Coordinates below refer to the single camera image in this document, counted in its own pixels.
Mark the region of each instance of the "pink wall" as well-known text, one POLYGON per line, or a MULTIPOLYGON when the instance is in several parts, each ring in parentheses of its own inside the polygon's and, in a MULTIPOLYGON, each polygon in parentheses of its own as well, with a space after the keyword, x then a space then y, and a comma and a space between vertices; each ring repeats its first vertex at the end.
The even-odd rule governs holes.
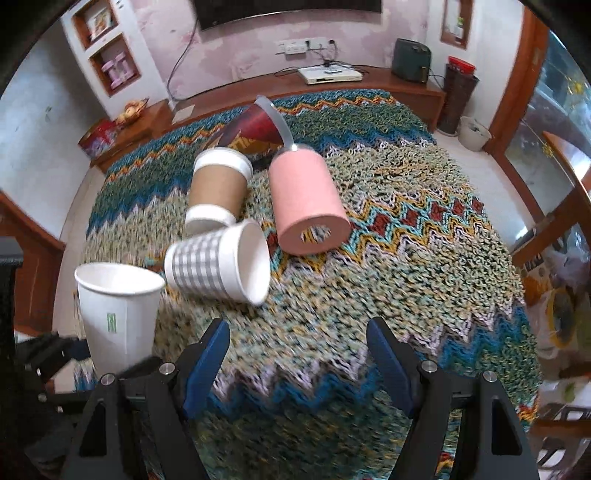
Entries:
MULTIPOLYGON (((286 67, 317 63, 312 52, 291 57, 276 55, 275 41, 288 38, 332 38, 339 46, 339 60, 389 66, 396 38, 425 41, 428 0, 382 1, 381 15, 352 11, 289 12, 198 31, 171 82, 171 90, 177 97, 185 97, 286 67)), ((190 0, 131 3, 158 71, 166 81, 189 41, 194 24, 193 6, 190 0)))

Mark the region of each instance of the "brown paper cup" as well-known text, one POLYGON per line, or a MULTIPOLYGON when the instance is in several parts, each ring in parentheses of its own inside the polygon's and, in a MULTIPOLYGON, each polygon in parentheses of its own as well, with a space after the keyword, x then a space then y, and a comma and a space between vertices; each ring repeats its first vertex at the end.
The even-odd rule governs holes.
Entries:
POLYGON ((195 159, 185 231, 193 236, 236 223, 252 177, 248 158, 231 148, 216 147, 195 159))

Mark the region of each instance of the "plastic bag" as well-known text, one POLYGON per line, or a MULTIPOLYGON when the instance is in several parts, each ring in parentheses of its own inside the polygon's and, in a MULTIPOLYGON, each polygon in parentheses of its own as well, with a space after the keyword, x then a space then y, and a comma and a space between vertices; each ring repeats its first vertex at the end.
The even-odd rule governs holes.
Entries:
POLYGON ((557 252, 552 247, 543 253, 544 261, 555 274, 559 284, 565 284, 573 290, 584 287, 589 281, 589 247, 578 225, 571 228, 566 241, 566 253, 557 252))

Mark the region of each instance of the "wooden tv stand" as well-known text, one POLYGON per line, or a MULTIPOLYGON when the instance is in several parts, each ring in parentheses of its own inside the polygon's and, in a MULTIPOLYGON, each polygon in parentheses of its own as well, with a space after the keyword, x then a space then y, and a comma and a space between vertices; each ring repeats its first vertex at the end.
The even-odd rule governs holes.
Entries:
POLYGON ((254 102, 257 95, 264 95, 270 99, 296 95, 299 93, 319 92, 322 90, 343 89, 382 89, 390 92, 401 103, 407 105, 429 128, 435 130, 439 114, 443 108, 445 93, 431 81, 413 83, 394 76, 390 69, 379 67, 363 67, 369 73, 360 82, 335 82, 319 85, 307 85, 298 73, 281 77, 275 74, 261 75, 251 79, 240 80, 207 92, 199 93, 189 100, 179 102, 174 113, 193 105, 191 117, 170 125, 165 131, 187 125, 195 120, 222 112, 236 106, 248 105, 254 102))

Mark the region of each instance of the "tile floor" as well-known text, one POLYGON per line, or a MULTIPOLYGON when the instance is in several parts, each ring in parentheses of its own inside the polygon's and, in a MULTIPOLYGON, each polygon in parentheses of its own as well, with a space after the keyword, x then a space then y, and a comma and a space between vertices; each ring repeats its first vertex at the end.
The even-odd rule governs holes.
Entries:
MULTIPOLYGON (((484 202, 491 223, 505 244, 509 248, 512 247, 515 241, 534 225, 534 221, 509 179, 491 156, 465 149, 457 138, 446 137, 439 133, 435 133, 435 138, 439 145, 449 152, 451 158, 461 166, 484 202)), ((64 226, 61 239, 67 245, 54 307, 54 330, 61 335, 76 333, 72 296, 76 289, 74 270, 81 262, 88 219, 104 181, 105 176, 100 170, 96 168, 89 170, 64 226)), ((71 363, 56 376, 56 391, 73 389, 72 368, 71 363)), ((591 385, 579 393, 575 404, 591 406, 591 385)), ((548 477, 546 472, 540 472, 540 474, 543 479, 548 477)))

